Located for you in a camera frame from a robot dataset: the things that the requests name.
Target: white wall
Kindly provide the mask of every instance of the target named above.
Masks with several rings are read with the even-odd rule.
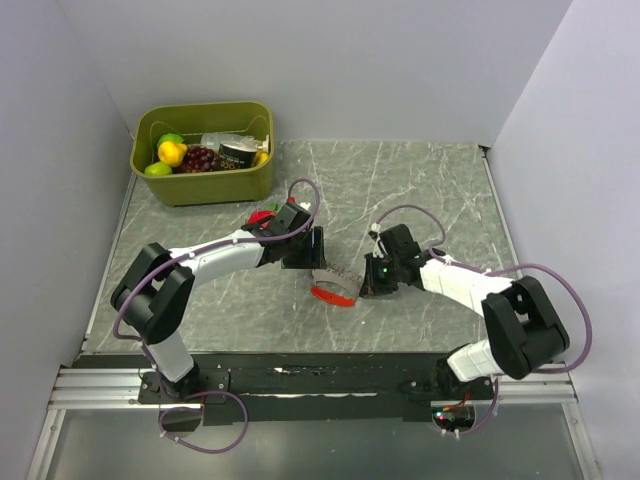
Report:
[[[573,378],[607,479],[639,465],[638,25],[636,0],[575,0],[490,154],[521,260],[564,273],[593,315]],[[562,310],[580,331],[568,300]]]
[[[135,130],[258,99],[292,138],[491,145],[570,0],[60,0]]]
[[[55,1],[3,2],[0,45],[0,477],[18,479],[87,326],[131,139]]]

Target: green basket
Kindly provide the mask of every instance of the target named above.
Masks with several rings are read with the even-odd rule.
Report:
[[[153,162],[156,144],[165,133],[178,133],[188,144],[200,143],[207,132],[251,135],[265,140],[269,135],[269,159],[257,167],[207,173],[166,176],[145,175]],[[273,186],[273,120],[269,109],[256,102],[206,103],[154,108],[138,124],[131,153],[131,169],[142,178],[165,205],[261,200]]]

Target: yellow lemon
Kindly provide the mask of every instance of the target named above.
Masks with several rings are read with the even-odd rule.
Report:
[[[184,143],[163,142],[158,147],[160,161],[174,168],[182,164],[182,159],[186,153],[187,146]]]

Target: gray marble surface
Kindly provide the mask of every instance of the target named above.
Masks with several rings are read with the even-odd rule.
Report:
[[[226,236],[256,208],[282,202],[299,177],[316,181],[324,194],[316,225],[325,228],[325,253],[333,264],[364,273],[369,226],[401,203],[432,210],[447,230],[444,249],[457,259],[494,269],[512,264],[476,145],[294,141],[277,144],[274,161],[273,192],[258,204],[169,208],[136,182],[86,351],[138,348],[111,335],[115,312],[108,299],[142,246],[183,247]],[[295,194],[298,201],[312,199],[308,187]],[[435,226],[418,212],[397,212],[383,226],[400,222],[423,247],[437,238]],[[192,351],[447,351],[484,336],[475,313],[415,288],[340,308],[317,300],[310,287],[309,272],[279,265],[203,285],[192,294],[181,326],[185,343]]]

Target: grapes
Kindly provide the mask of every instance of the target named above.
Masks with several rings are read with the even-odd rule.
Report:
[[[202,145],[191,145],[187,149],[182,165],[173,169],[174,173],[203,173],[218,170],[218,154]]]

